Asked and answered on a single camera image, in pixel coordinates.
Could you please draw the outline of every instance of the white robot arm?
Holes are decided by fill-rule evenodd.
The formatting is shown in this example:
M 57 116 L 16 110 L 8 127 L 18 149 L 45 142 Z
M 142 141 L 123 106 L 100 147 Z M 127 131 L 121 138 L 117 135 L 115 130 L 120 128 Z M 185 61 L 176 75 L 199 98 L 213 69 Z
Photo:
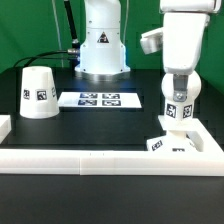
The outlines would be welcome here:
M 120 41 L 119 0 L 84 1 L 86 40 L 80 48 L 80 65 L 75 68 L 76 75 L 109 81 L 129 72 L 125 46 Z
M 142 34 L 141 45 L 146 54 L 163 48 L 166 72 L 162 81 L 166 98 L 164 116 L 159 116 L 166 136 L 148 140 L 148 150 L 187 151 L 195 147 L 187 138 L 187 132 L 195 129 L 192 125 L 194 100 L 201 90 L 200 77 L 194 70 L 200 58 L 209 14 L 216 13 L 220 7 L 221 0 L 161 0 L 163 28 Z M 198 144 L 198 151 L 203 150 L 203 145 Z

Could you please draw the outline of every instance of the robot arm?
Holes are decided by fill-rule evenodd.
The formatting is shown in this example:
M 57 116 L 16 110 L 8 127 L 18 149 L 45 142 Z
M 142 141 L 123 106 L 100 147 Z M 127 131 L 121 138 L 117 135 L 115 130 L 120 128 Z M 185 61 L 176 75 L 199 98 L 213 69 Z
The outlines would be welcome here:
M 163 67 L 173 75 L 173 100 L 187 99 L 188 76 L 200 58 L 204 28 L 209 13 L 216 13 L 221 0 L 161 0 L 163 28 L 142 34 L 141 45 L 146 54 L 163 46 Z

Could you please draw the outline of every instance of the white object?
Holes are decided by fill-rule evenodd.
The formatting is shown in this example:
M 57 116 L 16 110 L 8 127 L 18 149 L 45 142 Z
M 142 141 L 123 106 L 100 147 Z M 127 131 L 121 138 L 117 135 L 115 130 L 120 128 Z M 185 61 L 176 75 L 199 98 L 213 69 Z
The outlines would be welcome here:
M 118 0 L 85 0 L 86 40 L 80 48 L 79 73 L 95 76 L 116 76 L 129 72 L 126 66 L 126 49 L 120 41 L 120 13 Z
M 0 115 L 0 143 L 5 139 L 11 129 L 10 115 Z
M 217 12 L 222 0 L 160 0 L 160 9 L 163 12 Z
M 142 34 L 141 47 L 145 54 L 151 54 L 162 49 L 163 29 L 158 28 Z
M 137 93 L 62 92 L 59 107 L 141 108 Z
M 201 91 L 201 80 L 194 71 L 188 78 L 187 99 L 184 102 L 175 102 L 173 74 L 167 73 L 163 77 L 162 92 L 165 97 L 164 115 L 167 120 L 186 123 L 193 117 L 194 101 Z
M 52 70 L 49 67 L 33 66 L 23 69 L 20 115 L 41 119 L 59 113 Z
M 166 13 L 163 23 L 163 67 L 166 73 L 190 75 L 200 58 L 204 28 L 203 13 Z
M 141 43 L 145 53 L 153 52 L 147 46 L 153 39 L 163 44 L 163 66 L 167 73 L 162 82 L 166 99 L 164 116 L 159 116 L 166 136 L 148 140 L 147 149 L 155 154 L 181 153 L 187 160 L 188 154 L 192 154 L 193 163 L 201 163 L 197 154 L 204 156 L 209 152 L 211 158 L 220 154 L 223 169 L 222 149 L 202 124 L 193 119 L 194 100 L 201 90 L 201 81 L 194 69 L 201 54 L 204 28 L 209 23 L 208 13 L 217 12 L 220 6 L 221 0 L 161 0 L 160 8 L 165 13 L 163 28 L 142 34 Z
M 174 152 L 164 136 L 148 140 L 148 147 L 159 141 L 164 143 L 154 151 L 0 149 L 0 173 L 224 176 L 224 153 L 199 120 L 192 119 L 179 126 L 167 122 L 163 116 L 159 119 L 164 130 L 185 130 L 195 145 L 186 141 L 190 150 Z M 10 130 L 10 116 L 0 116 L 1 139 Z

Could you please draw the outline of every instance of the robot logo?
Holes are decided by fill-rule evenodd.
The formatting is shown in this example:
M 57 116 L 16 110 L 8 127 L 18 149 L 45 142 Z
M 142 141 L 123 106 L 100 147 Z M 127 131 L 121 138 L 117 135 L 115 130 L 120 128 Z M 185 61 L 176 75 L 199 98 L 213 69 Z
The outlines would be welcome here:
M 56 90 L 55 90 L 55 88 L 54 87 L 52 87 L 52 95 L 53 95 L 53 97 L 55 97 L 56 96 Z
M 177 107 L 171 104 L 167 104 L 166 115 L 175 118 L 176 117 Z
M 26 100 L 30 99 L 30 91 L 29 90 L 24 89 L 23 98 L 26 99 Z
M 160 140 L 152 146 L 152 151 L 156 151 L 158 148 L 162 147 L 163 142 Z
M 121 106 L 120 100 L 103 100 L 103 106 Z
M 37 100 L 47 100 L 47 92 L 46 90 L 38 90 L 37 91 Z
M 192 105 L 184 107 L 183 118 L 191 117 L 192 115 Z
M 97 43 L 103 43 L 103 44 L 108 44 L 109 40 L 107 38 L 107 35 L 103 32 L 99 38 L 99 40 L 97 41 Z

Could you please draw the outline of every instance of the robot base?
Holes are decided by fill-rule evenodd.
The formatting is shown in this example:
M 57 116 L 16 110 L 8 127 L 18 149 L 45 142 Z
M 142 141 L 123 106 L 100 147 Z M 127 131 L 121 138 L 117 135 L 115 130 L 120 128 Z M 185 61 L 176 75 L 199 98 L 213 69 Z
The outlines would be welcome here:
M 88 79 L 91 81 L 117 81 L 120 79 L 128 79 L 130 77 L 130 69 L 117 74 L 92 74 L 87 72 L 81 72 L 76 69 L 75 76 L 82 79 Z

